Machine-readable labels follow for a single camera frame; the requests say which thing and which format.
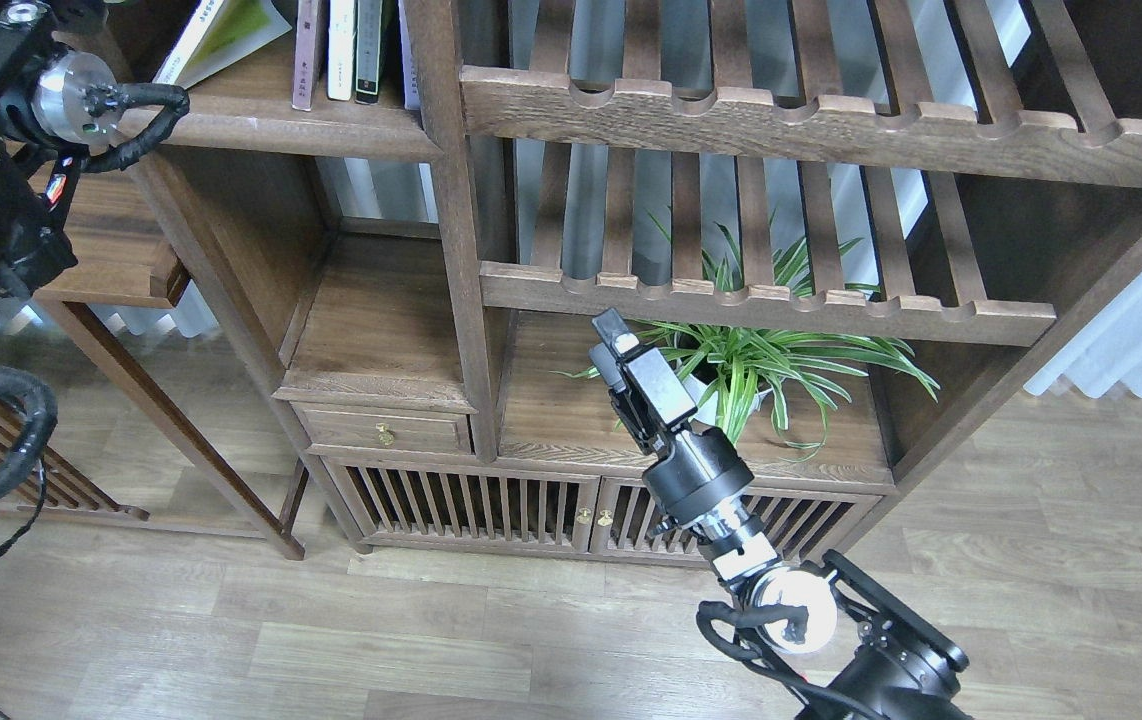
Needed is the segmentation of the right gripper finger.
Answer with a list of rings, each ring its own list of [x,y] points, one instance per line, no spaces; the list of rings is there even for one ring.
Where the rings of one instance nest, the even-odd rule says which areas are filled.
[[[612,355],[613,359],[630,357],[635,354],[635,347],[641,345],[640,338],[632,333],[624,315],[616,307],[608,307],[603,313],[594,315],[592,323],[598,333],[600,342],[606,347],[608,355]]]

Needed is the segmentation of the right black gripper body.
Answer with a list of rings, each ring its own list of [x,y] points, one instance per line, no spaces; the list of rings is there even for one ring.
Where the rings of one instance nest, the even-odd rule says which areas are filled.
[[[690,454],[689,418],[695,403],[658,347],[640,345],[621,355],[598,343],[589,355],[640,451],[661,457]]]

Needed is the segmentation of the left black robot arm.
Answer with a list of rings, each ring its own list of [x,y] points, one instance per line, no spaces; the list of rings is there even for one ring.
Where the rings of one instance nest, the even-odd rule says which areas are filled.
[[[95,35],[103,1],[0,1],[0,297],[29,299],[77,264],[64,231],[85,173],[123,170],[172,135],[182,87],[116,81],[100,56],[61,42]],[[0,366],[0,400],[23,425],[0,462],[0,498],[31,474],[56,425],[51,387]]]

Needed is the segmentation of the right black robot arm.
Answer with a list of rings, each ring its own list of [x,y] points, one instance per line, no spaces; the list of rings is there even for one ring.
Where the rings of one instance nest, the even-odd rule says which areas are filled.
[[[616,413],[644,454],[661,529],[695,536],[731,602],[705,601],[695,625],[716,650],[782,683],[803,719],[962,719],[955,705],[967,655],[935,626],[828,551],[822,563],[786,562],[758,515],[743,506],[751,471],[722,430],[694,430],[695,403],[658,347],[645,345],[616,310],[595,315],[592,361]],[[787,656],[821,650],[841,616],[860,643],[831,683],[810,683]]]

